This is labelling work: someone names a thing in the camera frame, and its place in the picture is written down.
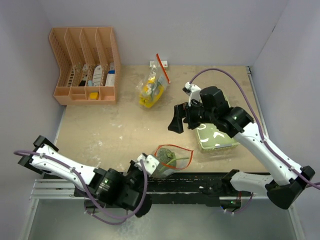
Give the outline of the yellow banana bunch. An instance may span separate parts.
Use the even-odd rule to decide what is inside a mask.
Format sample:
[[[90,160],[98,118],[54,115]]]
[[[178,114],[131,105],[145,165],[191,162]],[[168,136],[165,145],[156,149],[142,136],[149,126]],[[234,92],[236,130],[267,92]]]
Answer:
[[[167,81],[163,77],[158,80],[155,77],[151,77],[142,86],[142,90],[139,94],[139,104],[145,108],[151,108],[160,99],[167,87]]]

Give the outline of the netted green melon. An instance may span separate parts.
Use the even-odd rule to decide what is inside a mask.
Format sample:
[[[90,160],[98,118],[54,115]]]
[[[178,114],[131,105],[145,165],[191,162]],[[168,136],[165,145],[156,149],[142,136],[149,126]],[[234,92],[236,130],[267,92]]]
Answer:
[[[172,150],[162,147],[157,151],[156,158],[159,165],[152,175],[153,178],[166,178],[175,172],[172,167],[175,168],[177,165],[176,154]]]

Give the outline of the clear zip bag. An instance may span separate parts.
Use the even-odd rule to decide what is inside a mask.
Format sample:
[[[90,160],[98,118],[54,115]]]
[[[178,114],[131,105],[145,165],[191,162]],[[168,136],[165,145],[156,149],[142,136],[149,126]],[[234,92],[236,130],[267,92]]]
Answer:
[[[194,150],[174,144],[162,144],[155,149],[153,155],[159,164],[151,177],[165,179],[186,169],[192,162]]]
[[[138,103],[141,107],[152,108],[166,91],[171,83],[167,68],[168,63],[162,61],[157,53],[153,63],[149,66],[149,73],[136,86]]]

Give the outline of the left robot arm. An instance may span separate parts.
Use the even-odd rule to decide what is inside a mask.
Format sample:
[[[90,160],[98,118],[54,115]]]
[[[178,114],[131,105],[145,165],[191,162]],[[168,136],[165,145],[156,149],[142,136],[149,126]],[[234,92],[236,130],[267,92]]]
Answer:
[[[103,212],[104,206],[116,206],[130,212],[126,216],[105,212],[107,216],[125,220],[132,216],[141,218],[150,211],[152,197],[147,193],[148,178],[160,164],[154,155],[142,153],[137,160],[131,160],[127,172],[122,173],[112,168],[105,170],[88,166],[65,157],[42,135],[33,145],[32,151],[14,151],[15,155],[21,157],[19,165],[71,182]]]

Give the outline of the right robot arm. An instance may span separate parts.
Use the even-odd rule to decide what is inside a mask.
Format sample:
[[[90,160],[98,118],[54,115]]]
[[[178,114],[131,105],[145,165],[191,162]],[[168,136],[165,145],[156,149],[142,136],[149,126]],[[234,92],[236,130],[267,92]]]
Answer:
[[[222,190],[228,196],[237,192],[250,192],[266,196],[277,207],[287,210],[298,196],[310,185],[315,171],[301,166],[262,132],[257,120],[241,107],[230,107],[223,92],[210,86],[200,89],[186,83],[183,91],[188,101],[175,105],[168,130],[181,134],[183,124],[194,130],[201,124],[213,124],[216,128],[249,150],[267,169],[268,175],[250,174],[237,169],[222,178]]]

